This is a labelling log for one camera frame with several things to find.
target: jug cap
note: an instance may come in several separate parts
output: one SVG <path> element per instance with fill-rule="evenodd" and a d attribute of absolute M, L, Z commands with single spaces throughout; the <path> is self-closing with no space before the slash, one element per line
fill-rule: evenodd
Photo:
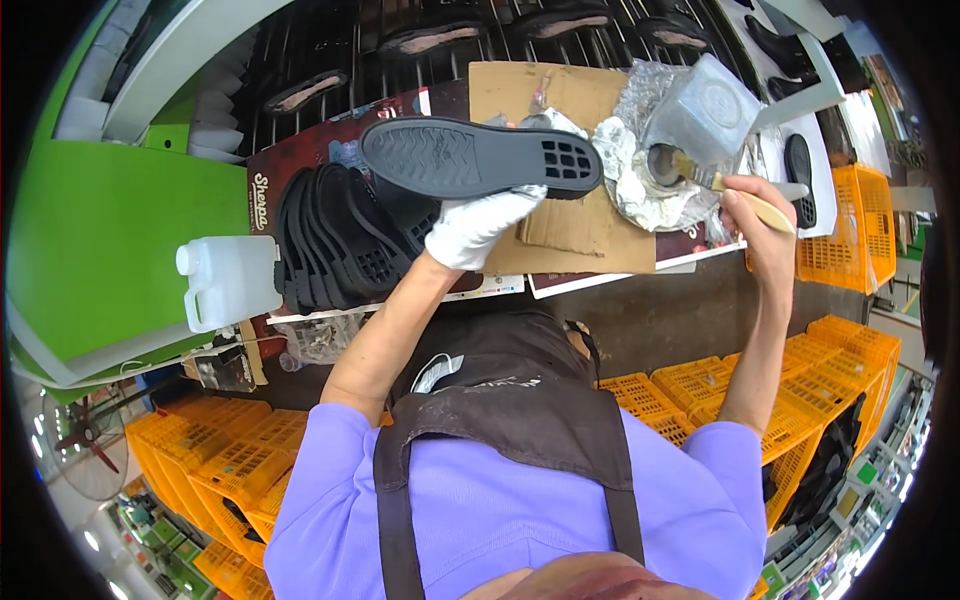
<path fill-rule="evenodd" d="M 197 273 L 200 269 L 199 253 L 195 249 L 187 246 L 177 248 L 177 271 L 181 275 L 189 276 Z"/>

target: white glove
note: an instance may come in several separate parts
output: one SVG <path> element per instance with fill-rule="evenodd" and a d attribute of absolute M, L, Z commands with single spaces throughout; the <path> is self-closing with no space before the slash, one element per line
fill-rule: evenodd
<path fill-rule="evenodd" d="M 545 197 L 546 186 L 522 185 L 480 200 L 446 201 L 424 246 L 450 269 L 476 271 L 487 261 L 500 234 L 533 212 Z"/>

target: sherpa logo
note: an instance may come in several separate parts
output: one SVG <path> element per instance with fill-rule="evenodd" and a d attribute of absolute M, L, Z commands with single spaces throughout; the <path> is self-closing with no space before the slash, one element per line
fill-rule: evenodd
<path fill-rule="evenodd" d="M 253 176 L 253 183 L 250 184 L 253 193 L 253 214 L 256 230 L 262 231 L 267 226 L 267 186 L 269 182 L 263 177 L 262 173 Z"/>

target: purple shirt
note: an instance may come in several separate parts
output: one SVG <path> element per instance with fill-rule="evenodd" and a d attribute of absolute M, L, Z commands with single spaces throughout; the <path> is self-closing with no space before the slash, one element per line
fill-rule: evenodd
<path fill-rule="evenodd" d="M 620 412 L 647 568 L 666 581 L 743 600 L 766 546 L 756 435 L 716 422 L 680 450 Z M 384 596 L 372 467 L 378 433 L 345 405 L 310 411 L 264 556 L 278 600 Z M 602 487 L 515 463 L 478 442 L 414 441 L 410 504 L 427 598 L 458 598 L 565 554 L 613 551 Z"/>

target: wooden handle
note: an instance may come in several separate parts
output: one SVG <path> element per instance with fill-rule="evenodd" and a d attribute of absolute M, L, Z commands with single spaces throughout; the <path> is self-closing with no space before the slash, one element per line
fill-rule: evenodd
<path fill-rule="evenodd" d="M 777 231 L 783 231 L 784 233 L 793 233 L 797 234 L 797 228 L 793 227 L 793 224 L 790 223 L 790 220 L 786 218 L 786 215 L 772 204 L 768 203 L 757 196 L 754 196 L 750 192 L 743 192 L 737 190 L 741 196 L 747 199 L 750 203 L 750 206 L 753 207 L 754 212 L 756 213 L 757 218 L 762 221 L 768 228 L 776 229 Z"/>

